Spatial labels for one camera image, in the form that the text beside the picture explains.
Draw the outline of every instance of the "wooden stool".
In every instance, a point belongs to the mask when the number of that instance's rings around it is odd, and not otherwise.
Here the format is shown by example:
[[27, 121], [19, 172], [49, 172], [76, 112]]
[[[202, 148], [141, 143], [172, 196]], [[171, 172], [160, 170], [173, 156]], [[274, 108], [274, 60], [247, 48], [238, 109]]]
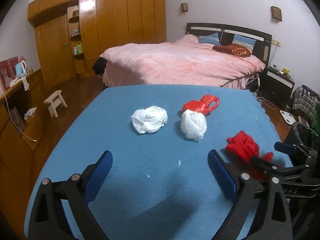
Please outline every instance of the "wooden stool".
[[51, 117], [54, 115], [55, 117], [58, 117], [58, 113], [56, 111], [56, 108], [58, 105], [61, 104], [61, 106], [67, 107], [66, 102], [63, 100], [63, 97], [61, 95], [61, 90], [55, 91], [51, 96], [49, 96], [45, 101], [43, 101], [44, 104], [50, 104], [48, 106], [49, 112]]

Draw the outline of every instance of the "bed frame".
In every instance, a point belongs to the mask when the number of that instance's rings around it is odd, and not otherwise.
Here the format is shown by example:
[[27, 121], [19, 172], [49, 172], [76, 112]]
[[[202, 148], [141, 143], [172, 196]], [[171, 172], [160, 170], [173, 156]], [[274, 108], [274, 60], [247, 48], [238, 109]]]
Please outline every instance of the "bed frame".
[[[257, 30], [252, 30], [244, 27], [218, 24], [218, 23], [187, 23], [186, 34], [193, 34], [195, 36], [207, 36], [214, 33], [218, 33], [221, 45], [229, 45], [233, 41], [235, 34], [239, 34], [248, 38], [256, 39], [256, 44], [254, 46], [252, 54], [260, 59], [266, 68], [259, 73], [264, 75], [267, 72], [267, 66], [269, 63], [270, 49], [272, 35], [268, 33], [263, 33]], [[252, 89], [257, 84], [257, 80], [247, 84], [247, 89]]]

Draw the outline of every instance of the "black nightstand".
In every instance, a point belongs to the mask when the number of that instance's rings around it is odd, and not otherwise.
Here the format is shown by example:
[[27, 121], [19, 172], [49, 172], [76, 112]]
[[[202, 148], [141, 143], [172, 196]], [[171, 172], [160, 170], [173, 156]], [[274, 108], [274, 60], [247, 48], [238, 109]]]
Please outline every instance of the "black nightstand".
[[260, 79], [261, 95], [281, 109], [285, 109], [294, 87], [293, 79], [271, 67], [268, 67], [267, 72]]

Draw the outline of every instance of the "white cable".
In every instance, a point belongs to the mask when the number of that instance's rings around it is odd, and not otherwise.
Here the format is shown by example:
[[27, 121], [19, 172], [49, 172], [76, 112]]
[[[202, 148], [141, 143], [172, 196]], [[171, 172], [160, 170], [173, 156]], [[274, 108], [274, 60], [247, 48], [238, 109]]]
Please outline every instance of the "white cable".
[[14, 124], [18, 125], [18, 124], [19, 124], [18, 116], [17, 116], [17, 114], [16, 114], [16, 111], [14, 111], [14, 110], [13, 110], [13, 112], [14, 112], [14, 114], [15, 114], [16, 118], [17, 118], [17, 121], [18, 121], [17, 123], [14, 123]]
[[271, 66], [271, 62], [273, 61], [273, 58], [275, 57], [275, 54], [276, 54], [277, 49], [278, 49], [278, 45], [279, 45], [279, 42], [278, 42], [278, 44], [276, 45], [276, 50], [275, 50], [275, 52], [274, 52], [274, 54], [273, 54], [273, 56], [272, 56], [272, 59], [269, 61], [269, 66]]
[[28, 135], [25, 135], [25, 134], [23, 133], [23, 131], [21, 131], [20, 128], [14, 123], [14, 121], [12, 120], [12, 117], [11, 117], [11, 115], [10, 115], [8, 100], [7, 100], [7, 98], [5, 97], [4, 92], [3, 92], [2, 90], [0, 90], [0, 91], [1, 91], [2, 94], [3, 94], [5, 101], [7, 102], [7, 108], [8, 108], [8, 111], [9, 111], [9, 116], [10, 116], [10, 119], [11, 119], [12, 123], [14, 124], [14, 126], [15, 126], [25, 137], [29, 138], [31, 141], [36, 142], [37, 140], [33, 140], [33, 139], [31, 139]]
[[[269, 100], [267, 100], [267, 99], [265, 99], [263, 96], [262, 96], [262, 94], [261, 94], [261, 92], [259, 91], [259, 88], [260, 88], [260, 86], [258, 86], [258, 89], [253, 93], [254, 94], [254, 96], [257, 98], [257, 100], [261, 103], [261, 104], [263, 104], [263, 103], [265, 103], [266, 104], [266, 106], [268, 106], [269, 108], [271, 108], [271, 109], [273, 109], [273, 110], [276, 110], [277, 108], [276, 108], [276, 106], [273, 104], [273, 103], [271, 103]], [[271, 106], [269, 106], [265, 101], [268, 101], [270, 104], [272, 104], [275, 108], [272, 108]]]

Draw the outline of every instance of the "pink comforter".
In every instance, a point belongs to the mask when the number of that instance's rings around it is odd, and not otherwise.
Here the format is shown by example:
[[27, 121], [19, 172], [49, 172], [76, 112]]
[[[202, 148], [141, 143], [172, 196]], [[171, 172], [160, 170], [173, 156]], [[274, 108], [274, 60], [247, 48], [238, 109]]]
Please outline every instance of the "pink comforter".
[[[199, 44], [198, 38], [191, 34], [175, 43], [130, 43], [110, 48], [100, 57], [108, 61], [103, 78], [109, 86], [189, 84], [220, 87], [252, 76], [265, 67], [253, 55], [240, 58], [214, 51], [211, 44]], [[112, 75], [123, 75], [121, 84], [113, 82], [116, 77]], [[243, 82], [239, 85], [242, 89], [245, 86]]]

